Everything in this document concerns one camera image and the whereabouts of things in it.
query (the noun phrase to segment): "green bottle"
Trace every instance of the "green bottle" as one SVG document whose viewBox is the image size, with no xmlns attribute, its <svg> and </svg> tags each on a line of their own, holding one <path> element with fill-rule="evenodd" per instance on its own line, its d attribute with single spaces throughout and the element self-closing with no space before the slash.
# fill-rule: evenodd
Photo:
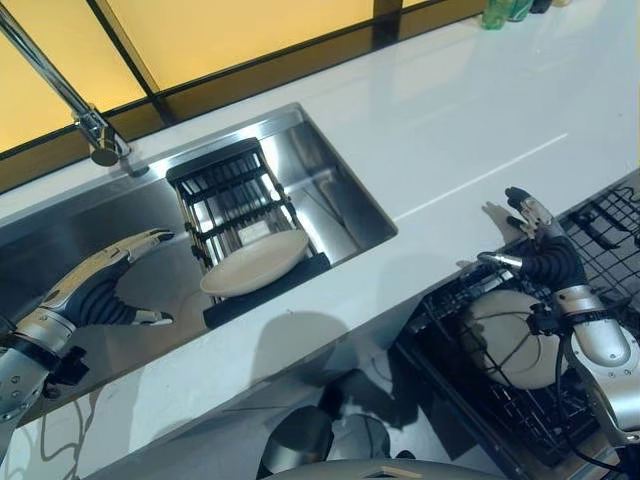
<svg viewBox="0 0 640 480">
<path fill-rule="evenodd" d="M 500 30 L 513 11 L 515 0 L 487 0 L 487 6 L 482 13 L 482 28 L 486 30 Z"/>
<path fill-rule="evenodd" d="M 510 22 L 521 22 L 524 17 L 527 16 L 533 0 L 515 0 L 513 7 L 511 8 L 511 14 L 509 15 Z"/>
</svg>

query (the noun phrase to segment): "bottle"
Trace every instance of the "bottle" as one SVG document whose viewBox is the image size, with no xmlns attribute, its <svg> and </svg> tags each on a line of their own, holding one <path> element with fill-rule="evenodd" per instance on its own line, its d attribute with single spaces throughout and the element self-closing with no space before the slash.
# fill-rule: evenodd
<svg viewBox="0 0 640 480">
<path fill-rule="evenodd" d="M 513 2 L 511 13 L 509 14 L 509 21 L 521 22 L 522 20 L 524 20 L 524 17 L 526 17 L 527 13 L 529 13 L 532 4 L 533 0 L 515 0 Z"/>
<path fill-rule="evenodd" d="M 515 0 L 487 0 L 487 6 L 482 13 L 482 28 L 486 30 L 500 30 L 511 14 Z"/>
<path fill-rule="evenodd" d="M 533 5 L 529 10 L 531 13 L 546 13 L 551 6 L 551 0 L 533 0 Z"/>
</svg>

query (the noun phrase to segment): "black wire rack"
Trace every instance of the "black wire rack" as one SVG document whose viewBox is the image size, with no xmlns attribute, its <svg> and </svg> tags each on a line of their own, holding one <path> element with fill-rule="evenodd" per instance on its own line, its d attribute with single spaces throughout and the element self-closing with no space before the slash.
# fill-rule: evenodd
<svg viewBox="0 0 640 480">
<path fill-rule="evenodd" d="M 167 180 L 203 273 L 260 236 L 303 229 L 255 138 L 175 167 Z"/>
<path fill-rule="evenodd" d="M 632 334 L 640 337 L 640 202 L 627 185 L 617 185 L 591 198 L 561 218 L 580 254 L 590 284 Z M 525 243 L 505 249 L 521 254 Z M 554 385 L 536 390 L 514 387 L 486 350 L 486 344 L 465 326 L 471 303 L 495 289 L 516 290 L 552 305 L 548 288 L 503 269 L 476 265 L 425 296 L 412 322 L 420 324 L 416 340 L 451 385 L 485 419 L 517 439 L 538 460 L 554 466 L 570 455 L 557 415 Z M 505 385 L 492 381 L 469 355 L 469 337 L 484 354 L 486 369 Z M 562 405 L 567 431 L 575 443 L 588 439 L 598 424 L 588 408 L 575 371 L 562 376 Z"/>
</svg>

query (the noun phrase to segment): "beige plate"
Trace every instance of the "beige plate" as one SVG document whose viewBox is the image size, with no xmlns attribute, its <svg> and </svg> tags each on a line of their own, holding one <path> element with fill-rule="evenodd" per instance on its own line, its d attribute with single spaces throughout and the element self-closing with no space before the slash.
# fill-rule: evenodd
<svg viewBox="0 0 640 480">
<path fill-rule="evenodd" d="M 288 273 L 305 256 L 308 245 L 302 230 L 267 235 L 222 260 L 202 277 L 200 288 L 215 297 L 253 292 Z"/>
<path fill-rule="evenodd" d="M 469 307 L 465 324 L 473 333 L 463 335 L 463 344 L 492 380 L 508 385 L 506 376 L 514 387 L 526 390 L 555 381 L 559 339 L 555 335 L 531 335 L 526 321 L 531 305 L 536 303 L 540 301 L 524 293 L 494 290 Z M 478 350 L 478 341 L 485 346 L 486 354 Z M 494 362 L 501 365 L 504 376 L 494 368 Z"/>
</svg>

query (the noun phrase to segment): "white countertop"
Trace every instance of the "white countertop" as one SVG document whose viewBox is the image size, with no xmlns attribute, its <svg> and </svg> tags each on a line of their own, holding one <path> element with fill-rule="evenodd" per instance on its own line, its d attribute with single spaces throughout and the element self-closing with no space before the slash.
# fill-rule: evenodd
<svg viewBox="0 0 640 480">
<path fill-rule="evenodd" d="M 282 341 L 261 373 L 291 365 L 504 243 L 482 210 L 518 185 L 559 213 L 637 162 L 633 0 L 576 0 L 500 32 L 463 21 L 136 142 L 148 158 L 300 102 L 398 235 L 143 368 L 19 429 L 2 478 L 90 473 L 211 411 L 253 382 L 260 339 L 294 312 L 344 328 Z M 81 162 L 0 197 L 0 223 L 104 175 Z M 79 417 L 91 426 L 82 448 Z"/>
</svg>

